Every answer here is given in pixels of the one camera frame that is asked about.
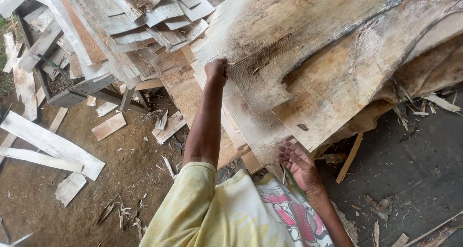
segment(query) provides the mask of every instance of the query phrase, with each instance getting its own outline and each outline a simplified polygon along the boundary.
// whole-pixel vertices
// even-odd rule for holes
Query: pink graphic print
[[[306,247],[320,246],[317,239],[324,238],[328,232],[313,209],[305,208],[279,190],[267,189],[259,193],[263,203],[273,205],[293,241],[302,241]]]

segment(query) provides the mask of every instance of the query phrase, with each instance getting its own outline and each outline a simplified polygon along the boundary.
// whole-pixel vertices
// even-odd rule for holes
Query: yellow shirt
[[[253,183],[245,170],[215,186],[216,169],[190,162],[180,171],[140,247],[333,247],[320,217],[271,174]]]

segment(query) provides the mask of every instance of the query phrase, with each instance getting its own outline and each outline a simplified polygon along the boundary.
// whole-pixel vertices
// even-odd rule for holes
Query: hand
[[[308,197],[324,192],[317,167],[309,155],[287,140],[283,141],[283,145],[278,146],[277,161],[291,171],[298,186]]]
[[[227,58],[223,57],[220,59],[214,59],[205,65],[204,70],[207,76],[207,81],[213,81],[221,87],[225,86],[225,82],[228,79],[226,74]]]

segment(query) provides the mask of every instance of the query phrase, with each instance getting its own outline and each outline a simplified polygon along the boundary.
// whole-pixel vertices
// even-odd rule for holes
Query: person
[[[253,183],[245,169],[216,186],[226,63],[222,58],[205,65],[207,80],[180,175],[140,246],[353,247],[314,162],[293,143],[275,145],[276,157],[306,198],[271,174]]]

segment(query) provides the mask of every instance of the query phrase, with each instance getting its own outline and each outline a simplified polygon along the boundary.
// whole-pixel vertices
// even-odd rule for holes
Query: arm
[[[314,161],[293,143],[285,140],[283,145],[278,147],[278,162],[291,171],[298,186],[307,194],[309,205],[320,216],[334,246],[354,247],[321,183]]]
[[[222,93],[227,80],[225,75],[226,62],[226,58],[215,59],[204,67],[207,80],[200,107],[196,112],[187,138],[182,166],[189,162],[199,161],[211,163],[217,169]]]

